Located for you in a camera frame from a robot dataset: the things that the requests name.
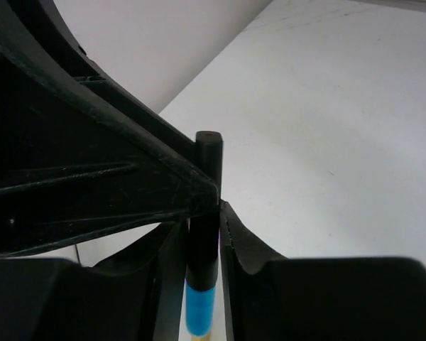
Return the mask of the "small yellow eraser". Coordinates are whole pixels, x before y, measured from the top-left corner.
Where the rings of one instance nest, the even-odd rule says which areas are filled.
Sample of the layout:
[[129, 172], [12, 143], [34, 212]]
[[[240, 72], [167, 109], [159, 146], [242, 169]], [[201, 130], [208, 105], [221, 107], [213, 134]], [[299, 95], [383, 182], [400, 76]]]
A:
[[207, 335], [198, 337], [198, 336], [192, 336], [191, 341], [210, 341], [211, 340], [211, 334], [208, 333]]

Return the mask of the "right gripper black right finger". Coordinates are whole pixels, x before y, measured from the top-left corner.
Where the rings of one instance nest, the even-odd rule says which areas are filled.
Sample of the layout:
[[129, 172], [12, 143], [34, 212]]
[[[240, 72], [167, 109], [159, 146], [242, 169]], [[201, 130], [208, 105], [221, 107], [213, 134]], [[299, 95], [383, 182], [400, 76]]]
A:
[[404, 257], [289, 259], [222, 203], [228, 340], [426, 340], [426, 268]]

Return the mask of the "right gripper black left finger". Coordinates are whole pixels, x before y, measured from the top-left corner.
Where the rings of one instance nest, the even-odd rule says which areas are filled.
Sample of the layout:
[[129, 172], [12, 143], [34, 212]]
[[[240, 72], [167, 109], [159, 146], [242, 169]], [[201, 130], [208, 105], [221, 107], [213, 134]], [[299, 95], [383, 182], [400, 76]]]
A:
[[86, 267], [0, 259], [0, 340], [176, 340], [186, 222], [166, 222]]

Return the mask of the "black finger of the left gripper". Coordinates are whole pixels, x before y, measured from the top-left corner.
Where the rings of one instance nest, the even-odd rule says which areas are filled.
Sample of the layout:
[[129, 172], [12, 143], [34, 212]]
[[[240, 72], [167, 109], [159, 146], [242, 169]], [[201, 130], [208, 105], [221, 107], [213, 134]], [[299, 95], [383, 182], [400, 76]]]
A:
[[0, 1], [0, 257], [212, 211], [194, 143], [90, 60], [51, 1]]

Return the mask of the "blue cap black highlighter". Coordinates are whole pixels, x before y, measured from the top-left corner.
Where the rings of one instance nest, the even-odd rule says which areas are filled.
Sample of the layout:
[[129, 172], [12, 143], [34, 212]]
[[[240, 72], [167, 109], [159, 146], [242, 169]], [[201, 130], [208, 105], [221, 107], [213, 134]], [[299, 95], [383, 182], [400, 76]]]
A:
[[202, 338], [208, 336], [212, 328], [218, 277], [219, 202], [223, 161], [223, 139], [220, 133], [196, 133], [195, 161], [217, 188], [214, 210], [191, 218], [189, 224], [185, 322], [191, 336]]

